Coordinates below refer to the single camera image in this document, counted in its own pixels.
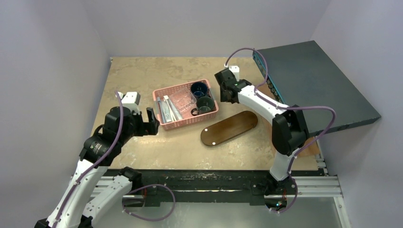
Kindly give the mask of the blue enamel mug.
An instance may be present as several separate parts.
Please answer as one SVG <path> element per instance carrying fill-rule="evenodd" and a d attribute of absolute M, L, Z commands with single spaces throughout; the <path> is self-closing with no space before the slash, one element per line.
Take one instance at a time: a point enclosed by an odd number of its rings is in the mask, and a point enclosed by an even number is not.
<path fill-rule="evenodd" d="M 209 88 L 205 83 L 200 81 L 193 83 L 190 87 L 190 91 L 196 99 L 199 99 L 200 97 L 208 95 Z"/>

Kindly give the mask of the clear plastic holder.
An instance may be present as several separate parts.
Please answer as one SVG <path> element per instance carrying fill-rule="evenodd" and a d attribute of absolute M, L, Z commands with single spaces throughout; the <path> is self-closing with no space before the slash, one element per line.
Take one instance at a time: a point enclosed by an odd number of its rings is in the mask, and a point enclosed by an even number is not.
<path fill-rule="evenodd" d="M 196 98 L 186 87 L 183 87 L 169 95 L 169 98 L 182 116 L 188 114 L 196 105 Z"/>

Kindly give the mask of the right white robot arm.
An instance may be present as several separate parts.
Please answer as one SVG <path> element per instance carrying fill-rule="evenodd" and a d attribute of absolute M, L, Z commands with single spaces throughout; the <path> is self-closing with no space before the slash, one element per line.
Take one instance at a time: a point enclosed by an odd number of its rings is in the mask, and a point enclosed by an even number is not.
<path fill-rule="evenodd" d="M 271 177 L 267 180 L 267 188 L 272 193 L 279 193 L 285 188 L 292 158 L 308 139 L 307 124 L 302 111 L 290 110 L 289 106 L 283 106 L 263 94 L 245 79 L 237 80 L 229 68 L 214 76 L 220 86 L 222 102 L 243 104 L 271 124 L 271 142 L 276 154 L 269 170 Z"/>

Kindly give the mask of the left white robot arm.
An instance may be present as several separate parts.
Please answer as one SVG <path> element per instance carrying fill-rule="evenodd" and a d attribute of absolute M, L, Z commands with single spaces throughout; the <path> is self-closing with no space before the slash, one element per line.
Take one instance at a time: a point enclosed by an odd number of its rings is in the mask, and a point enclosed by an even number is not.
<path fill-rule="evenodd" d="M 50 216 L 38 220 L 35 227 L 92 228 L 124 194 L 137 194 L 141 190 L 141 173 L 125 167 L 105 190 L 90 198 L 114 158 L 132 137 L 157 135 L 160 122 L 152 108 L 146 110 L 148 122 L 143 121 L 141 112 L 128 107 L 110 109 L 104 124 L 84 142 L 75 173 L 57 207 Z"/>

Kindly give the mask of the pink plastic basket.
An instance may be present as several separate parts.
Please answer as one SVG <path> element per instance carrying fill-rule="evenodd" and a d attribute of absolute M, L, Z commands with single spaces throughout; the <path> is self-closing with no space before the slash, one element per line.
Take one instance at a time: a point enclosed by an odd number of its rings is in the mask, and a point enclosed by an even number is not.
<path fill-rule="evenodd" d="M 195 83 L 203 83 L 207 86 L 208 97 L 212 98 L 214 107 L 211 112 L 193 116 L 191 110 L 196 108 L 196 98 L 191 92 L 191 87 Z M 179 111 L 182 116 L 181 120 L 167 122 L 165 120 L 165 114 L 161 111 L 160 103 L 164 101 L 164 96 L 168 96 L 174 107 Z M 213 95 L 213 90 L 208 79 L 201 79 L 197 81 L 190 81 L 184 84 L 173 85 L 153 91 L 153 100 L 157 108 L 155 114 L 156 119 L 160 121 L 161 127 L 168 131 L 175 128 L 183 127 L 186 125 L 195 124 L 197 122 L 209 120 L 215 118 L 219 111 L 217 100 Z"/>

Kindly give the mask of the dark green enamel mug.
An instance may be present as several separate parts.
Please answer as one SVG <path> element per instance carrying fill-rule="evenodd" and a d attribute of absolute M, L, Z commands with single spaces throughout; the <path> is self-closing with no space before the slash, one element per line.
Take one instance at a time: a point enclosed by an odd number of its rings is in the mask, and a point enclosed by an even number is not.
<path fill-rule="evenodd" d="M 191 110 L 192 116 L 197 116 L 201 114 L 206 114 L 214 111 L 215 102 L 212 98 L 204 96 L 200 97 L 196 102 L 196 108 Z"/>

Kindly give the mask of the oval wooden tray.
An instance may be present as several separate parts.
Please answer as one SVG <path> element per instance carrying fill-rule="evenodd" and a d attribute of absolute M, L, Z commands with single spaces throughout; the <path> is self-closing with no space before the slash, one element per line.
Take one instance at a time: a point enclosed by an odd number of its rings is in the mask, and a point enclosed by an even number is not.
<path fill-rule="evenodd" d="M 252 111 L 243 111 L 213 125 L 205 127 L 200 135 L 206 146 L 216 146 L 258 125 L 258 117 Z"/>

